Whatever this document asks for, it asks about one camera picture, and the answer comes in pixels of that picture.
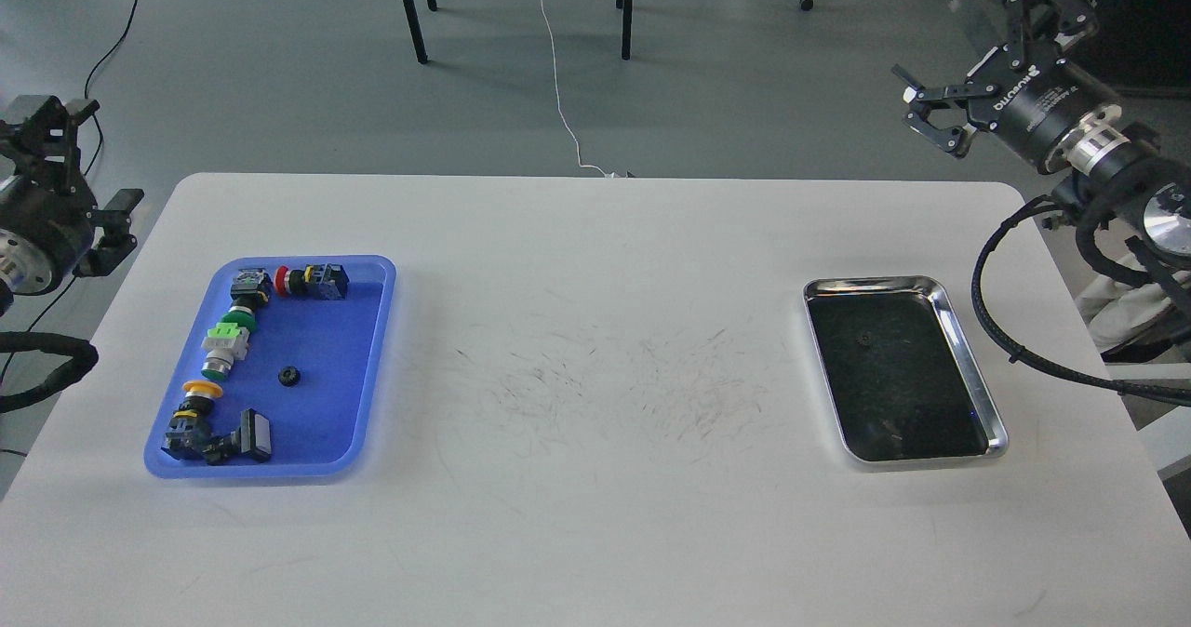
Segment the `black gripper screen left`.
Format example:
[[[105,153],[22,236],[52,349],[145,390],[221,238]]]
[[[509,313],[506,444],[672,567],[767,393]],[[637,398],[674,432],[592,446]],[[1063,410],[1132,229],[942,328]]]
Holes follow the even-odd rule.
[[[71,271],[105,278],[138,244],[130,228],[144,190],[119,190],[101,210],[85,190],[77,128],[98,108],[95,99],[17,97],[4,110],[1,153],[17,175],[1,186],[1,275],[15,296],[46,294]]]

